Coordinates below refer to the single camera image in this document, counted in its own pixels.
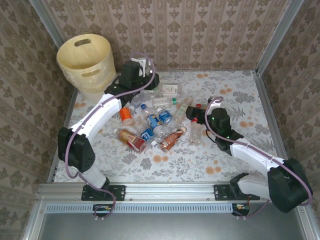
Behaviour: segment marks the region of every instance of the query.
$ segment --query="floral tablecloth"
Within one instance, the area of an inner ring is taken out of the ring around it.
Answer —
[[[180,83],[182,96],[192,96],[194,103],[206,103],[210,96],[223,96],[221,107],[230,115],[233,129],[264,151],[276,154],[251,71],[182,71],[158,74],[161,82]],[[149,107],[150,100],[150,97],[146,99]],[[82,119],[92,107],[79,93],[70,126]],[[171,113],[175,110],[176,107],[169,109]],[[141,110],[138,109],[133,117],[140,116]],[[191,122],[185,118],[182,125],[190,130]],[[135,153],[115,138],[113,130],[122,127],[120,116],[114,115],[92,143],[94,164],[111,182],[215,182],[229,181],[242,172],[260,174],[244,161],[221,152],[207,138],[204,126],[198,147],[189,144],[190,131],[187,131],[168,153],[151,147],[141,154]],[[69,179],[64,162],[60,160],[54,181],[81,180]]]

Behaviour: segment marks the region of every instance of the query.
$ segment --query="patterned wallpaper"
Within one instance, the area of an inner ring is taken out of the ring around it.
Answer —
[[[73,88],[29,2],[0,8],[0,239],[16,240],[47,181]]]
[[[119,70],[143,52],[159,70],[254,69],[288,0],[42,0],[68,40],[111,43]]]
[[[262,78],[287,154],[313,187],[320,223],[320,1],[304,1]]]

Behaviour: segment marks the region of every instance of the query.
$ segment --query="plastic bottle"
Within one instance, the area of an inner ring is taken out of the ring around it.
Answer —
[[[168,109],[168,108],[171,108],[172,106],[175,106],[180,103],[181,103],[181,98],[179,96],[174,97],[174,98],[165,97],[165,96],[152,98],[152,106],[155,109],[157,109],[157,108]]]
[[[133,106],[135,109],[137,109],[140,106],[144,97],[145,97],[145,94],[143,92],[135,95],[131,100],[131,106]]]
[[[170,114],[170,112],[168,112],[167,110],[163,110],[161,107],[159,107],[156,111],[158,112],[159,120],[163,124],[167,124],[171,121],[172,115]]]
[[[149,124],[151,130],[155,134],[161,133],[162,124],[157,116],[152,111],[150,111],[145,104],[141,104],[141,109],[143,110],[143,116],[146,122]]]
[[[145,143],[147,145],[152,144],[152,145],[157,145],[158,143],[155,142],[155,137],[156,135],[154,132],[149,128],[149,126],[144,123],[140,126],[135,126],[134,129],[137,131],[137,133],[140,135],[140,137],[145,140]]]
[[[189,142],[195,146],[201,143],[201,124],[198,124],[197,120],[198,119],[195,117],[191,121],[190,137],[189,137]]]
[[[122,120],[122,125],[129,126],[134,122],[134,120],[132,119],[131,112],[130,112],[129,108],[123,107],[119,111],[119,114],[120,114],[120,117],[121,117],[121,120]]]
[[[146,147],[146,141],[126,129],[115,128],[113,131],[116,137],[129,148],[137,153],[142,153]]]
[[[180,106],[179,109],[177,109],[173,115],[173,118],[175,121],[179,124],[181,124],[186,117],[186,111],[188,106],[194,101],[192,97],[188,97],[184,103]]]
[[[136,108],[133,105],[129,106],[131,117],[135,114],[135,109]],[[135,117],[135,118],[132,118],[132,119],[133,119],[133,122],[131,123],[131,126],[133,126],[133,127],[140,126],[140,125],[144,124],[144,121],[139,117]]]
[[[185,127],[179,128],[174,133],[171,133],[169,136],[167,136],[162,142],[159,144],[159,148],[167,153],[178,141],[178,139],[185,134],[187,129]]]

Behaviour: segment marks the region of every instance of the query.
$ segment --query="blue label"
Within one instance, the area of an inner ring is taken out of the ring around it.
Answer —
[[[159,119],[157,118],[156,115],[152,114],[150,116],[148,116],[146,118],[146,122],[149,124],[150,128],[152,129],[152,131],[158,127],[159,125],[161,125],[161,122],[159,122]]]
[[[143,131],[143,133],[141,133],[141,138],[145,141],[148,141],[148,139],[154,135],[155,134],[153,133],[153,131],[150,128],[147,128],[146,130]]]
[[[172,116],[167,110],[163,110],[159,113],[159,119],[161,122],[163,123],[168,122],[168,118],[172,118]]]

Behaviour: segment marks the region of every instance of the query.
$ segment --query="yellow plastic bucket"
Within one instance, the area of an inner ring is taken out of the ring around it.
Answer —
[[[116,77],[110,43],[103,36],[83,34],[66,41],[56,55],[65,78],[83,96],[97,103]]]

